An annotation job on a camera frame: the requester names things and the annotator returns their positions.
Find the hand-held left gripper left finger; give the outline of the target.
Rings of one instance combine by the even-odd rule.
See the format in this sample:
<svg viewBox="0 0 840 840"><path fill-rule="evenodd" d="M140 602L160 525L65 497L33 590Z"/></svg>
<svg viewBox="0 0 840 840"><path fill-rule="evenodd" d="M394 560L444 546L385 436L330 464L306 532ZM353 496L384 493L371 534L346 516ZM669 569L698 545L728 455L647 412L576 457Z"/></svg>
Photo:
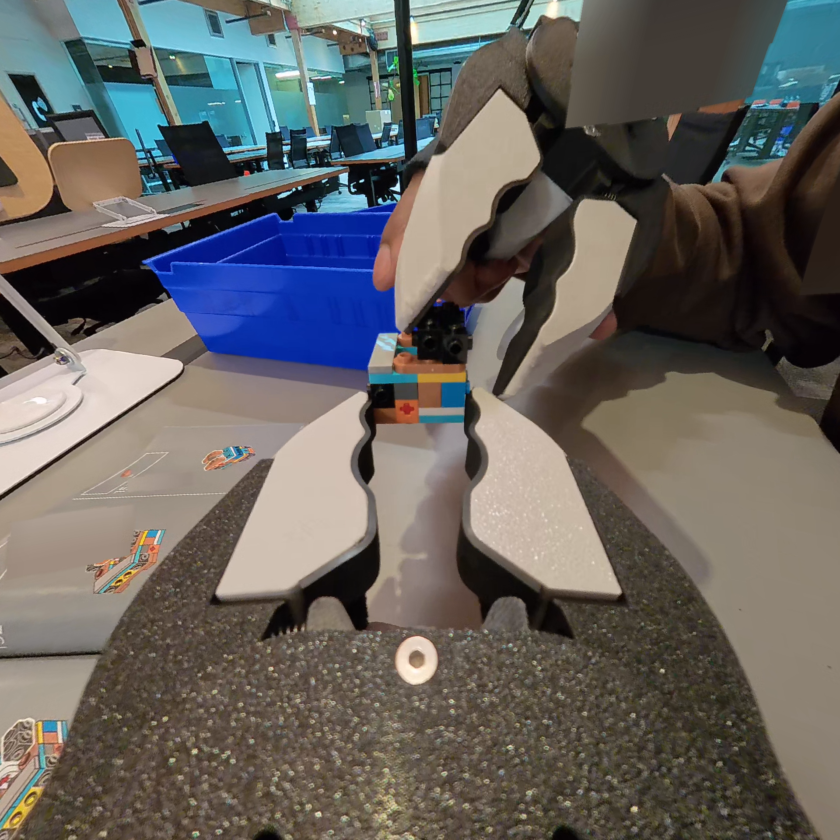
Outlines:
<svg viewBox="0 0 840 840"><path fill-rule="evenodd" d="M217 585L219 601L293 595L371 545L375 502L360 466L369 406L356 393L276 452Z"/></svg>

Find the multicoloured toy brick model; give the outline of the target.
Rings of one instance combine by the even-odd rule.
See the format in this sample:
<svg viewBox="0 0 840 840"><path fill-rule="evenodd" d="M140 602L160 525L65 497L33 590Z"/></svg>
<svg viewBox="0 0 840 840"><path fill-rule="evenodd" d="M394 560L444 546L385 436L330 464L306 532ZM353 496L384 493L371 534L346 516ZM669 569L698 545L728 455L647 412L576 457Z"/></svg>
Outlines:
<svg viewBox="0 0 840 840"><path fill-rule="evenodd" d="M457 424L469 393L472 337L452 302L435 303L411 332L383 332L368 365L367 394L378 424Z"/></svg>

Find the white tray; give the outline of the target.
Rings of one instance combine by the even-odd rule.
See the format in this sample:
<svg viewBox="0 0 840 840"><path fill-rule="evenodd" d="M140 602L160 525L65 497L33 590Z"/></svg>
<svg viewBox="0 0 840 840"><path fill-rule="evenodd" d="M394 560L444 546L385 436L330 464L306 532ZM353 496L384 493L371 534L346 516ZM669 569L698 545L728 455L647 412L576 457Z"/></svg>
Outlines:
<svg viewBox="0 0 840 840"><path fill-rule="evenodd" d="M1 493L57 461L183 372L178 360L115 350L44 360L2 383Z"/></svg>

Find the grey desk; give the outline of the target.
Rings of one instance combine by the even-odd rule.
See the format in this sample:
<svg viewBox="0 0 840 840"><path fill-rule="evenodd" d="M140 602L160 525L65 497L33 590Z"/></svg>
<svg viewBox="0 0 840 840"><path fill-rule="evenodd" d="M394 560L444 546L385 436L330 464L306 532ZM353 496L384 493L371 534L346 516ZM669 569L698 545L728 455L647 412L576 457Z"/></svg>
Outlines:
<svg viewBox="0 0 840 840"><path fill-rule="evenodd" d="M215 353L174 304L82 342L170 355L184 373L2 500L2 537L146 449L162 427L308 422L362 371ZM838 453L762 353L629 333L511 404L658 536L724 626L774 748L838 838Z"/></svg>

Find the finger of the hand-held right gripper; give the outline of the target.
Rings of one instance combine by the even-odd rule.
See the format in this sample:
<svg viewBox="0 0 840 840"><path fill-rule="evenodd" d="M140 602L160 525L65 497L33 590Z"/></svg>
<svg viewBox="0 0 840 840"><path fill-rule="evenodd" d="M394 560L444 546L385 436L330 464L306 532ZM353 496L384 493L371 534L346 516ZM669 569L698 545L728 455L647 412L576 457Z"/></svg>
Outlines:
<svg viewBox="0 0 840 840"><path fill-rule="evenodd" d="M526 113L497 90L446 151L426 168L395 272L395 324L413 327L488 230L500 196L541 164Z"/></svg>
<svg viewBox="0 0 840 840"><path fill-rule="evenodd" d="M540 383L584 345L612 307L636 225L620 204L584 198L551 226L528 273L496 396Z"/></svg>

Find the wood-edged office table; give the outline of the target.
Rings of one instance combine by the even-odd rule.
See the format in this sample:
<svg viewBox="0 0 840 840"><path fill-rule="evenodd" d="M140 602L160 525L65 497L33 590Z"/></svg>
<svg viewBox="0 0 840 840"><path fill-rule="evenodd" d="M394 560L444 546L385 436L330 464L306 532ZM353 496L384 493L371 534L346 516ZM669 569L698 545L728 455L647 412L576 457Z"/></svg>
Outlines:
<svg viewBox="0 0 840 840"><path fill-rule="evenodd" d="M97 210L15 222L1 227L1 271L39 266L55 259L163 229L195 218L237 208L267 196L286 193L349 171L345 165L264 171L222 182L143 196L140 202L157 217L128 227L107 227Z"/></svg>

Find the clear acrylic tray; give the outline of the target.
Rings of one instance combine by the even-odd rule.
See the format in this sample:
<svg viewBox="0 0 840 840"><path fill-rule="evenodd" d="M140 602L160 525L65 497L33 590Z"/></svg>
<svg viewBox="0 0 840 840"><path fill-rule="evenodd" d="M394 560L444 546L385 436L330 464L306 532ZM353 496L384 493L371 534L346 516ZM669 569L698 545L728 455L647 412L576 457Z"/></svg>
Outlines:
<svg viewBox="0 0 840 840"><path fill-rule="evenodd" d="M117 196L95 202L92 208L109 218L106 228L128 228L168 217L168 212L159 212L126 196Z"/></svg>

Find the row of black office chairs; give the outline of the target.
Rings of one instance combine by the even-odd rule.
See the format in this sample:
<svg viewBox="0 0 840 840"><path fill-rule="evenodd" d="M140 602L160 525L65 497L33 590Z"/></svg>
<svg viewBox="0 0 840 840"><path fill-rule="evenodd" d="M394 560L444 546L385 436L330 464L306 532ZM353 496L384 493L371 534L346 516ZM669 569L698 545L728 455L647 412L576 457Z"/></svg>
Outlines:
<svg viewBox="0 0 840 840"><path fill-rule="evenodd" d="M239 162L231 161L206 121L195 124L161 126L175 166L181 170L189 186L200 186L235 178L237 168L251 161L266 159L271 170L283 169L286 155L281 133L268 133L266 147L247 154ZM366 197L369 207L380 201L391 201L399 190L400 176L408 160L404 144L379 147L367 124L340 125L332 129L331 139L339 142L340 157L330 158L332 144L312 149L312 139L290 136L290 167L300 170L310 183L326 182L339 177L341 168L348 169L348 187L353 195Z"/></svg>

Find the black vertical pole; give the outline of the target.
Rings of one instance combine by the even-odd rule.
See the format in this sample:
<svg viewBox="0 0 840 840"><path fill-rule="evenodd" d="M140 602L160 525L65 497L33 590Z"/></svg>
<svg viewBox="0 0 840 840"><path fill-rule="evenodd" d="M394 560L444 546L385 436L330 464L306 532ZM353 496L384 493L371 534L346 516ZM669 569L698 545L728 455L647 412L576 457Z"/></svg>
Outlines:
<svg viewBox="0 0 840 840"><path fill-rule="evenodd" d="M401 83L403 145L405 157L409 160L417 153L417 114L415 107L410 2L408 0L396 0L394 1L394 10L395 40Z"/></svg>

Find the blue plastic bin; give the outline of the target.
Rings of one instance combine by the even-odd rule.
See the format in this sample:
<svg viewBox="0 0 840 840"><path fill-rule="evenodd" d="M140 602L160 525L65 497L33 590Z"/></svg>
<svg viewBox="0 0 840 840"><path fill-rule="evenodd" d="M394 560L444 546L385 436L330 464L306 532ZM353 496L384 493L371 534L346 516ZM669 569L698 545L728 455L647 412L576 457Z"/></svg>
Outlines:
<svg viewBox="0 0 840 840"><path fill-rule="evenodd" d="M209 351L364 370L396 331L394 293L372 282L394 207L268 214L144 263Z"/></svg>

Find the person's right hand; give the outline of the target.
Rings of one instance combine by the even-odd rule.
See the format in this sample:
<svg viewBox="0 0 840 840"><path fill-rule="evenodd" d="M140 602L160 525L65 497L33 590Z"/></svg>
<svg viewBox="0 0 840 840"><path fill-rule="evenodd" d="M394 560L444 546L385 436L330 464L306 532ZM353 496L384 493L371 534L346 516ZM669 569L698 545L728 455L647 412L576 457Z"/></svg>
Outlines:
<svg viewBox="0 0 840 840"><path fill-rule="evenodd" d="M412 178L402 189L402 197L385 225L380 248L374 261L373 283L379 291L387 291L395 285L397 260L406 225L425 169L417 169L411 174ZM449 283L444 291L443 299L452 301L461 308L494 300L510 278L527 273L542 241L543 235L540 234L507 260L489 259L479 262L468 260Z"/></svg>

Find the person's right forearm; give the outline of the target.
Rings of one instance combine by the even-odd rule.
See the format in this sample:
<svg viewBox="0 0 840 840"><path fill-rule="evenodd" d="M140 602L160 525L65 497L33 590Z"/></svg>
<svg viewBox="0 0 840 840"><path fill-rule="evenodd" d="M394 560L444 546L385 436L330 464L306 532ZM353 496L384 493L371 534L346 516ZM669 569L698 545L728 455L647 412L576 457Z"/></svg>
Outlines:
<svg viewBox="0 0 840 840"><path fill-rule="evenodd" d="M761 349L770 333L796 366L833 362L838 295L800 286L838 172L835 96L783 159L672 185L655 258L614 305L617 328L738 352Z"/></svg>

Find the grey instruction booklet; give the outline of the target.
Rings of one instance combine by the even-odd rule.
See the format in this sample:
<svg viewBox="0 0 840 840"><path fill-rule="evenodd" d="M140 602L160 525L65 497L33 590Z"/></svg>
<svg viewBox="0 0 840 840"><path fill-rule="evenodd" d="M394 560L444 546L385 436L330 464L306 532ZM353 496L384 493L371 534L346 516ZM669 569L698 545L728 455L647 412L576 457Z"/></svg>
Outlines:
<svg viewBox="0 0 840 840"><path fill-rule="evenodd" d="M300 427L167 427L143 454L2 540L2 838L42 795L95 655L143 583Z"/></svg>

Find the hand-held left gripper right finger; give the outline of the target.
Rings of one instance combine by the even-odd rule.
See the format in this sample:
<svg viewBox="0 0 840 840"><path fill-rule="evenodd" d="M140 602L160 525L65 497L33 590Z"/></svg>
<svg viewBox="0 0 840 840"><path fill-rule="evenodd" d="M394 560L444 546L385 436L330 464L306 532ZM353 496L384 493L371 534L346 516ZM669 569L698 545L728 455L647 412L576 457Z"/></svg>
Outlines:
<svg viewBox="0 0 840 840"><path fill-rule="evenodd" d="M541 595L620 598L562 448L483 388L470 392L465 422L477 452L463 513L468 544Z"/></svg>

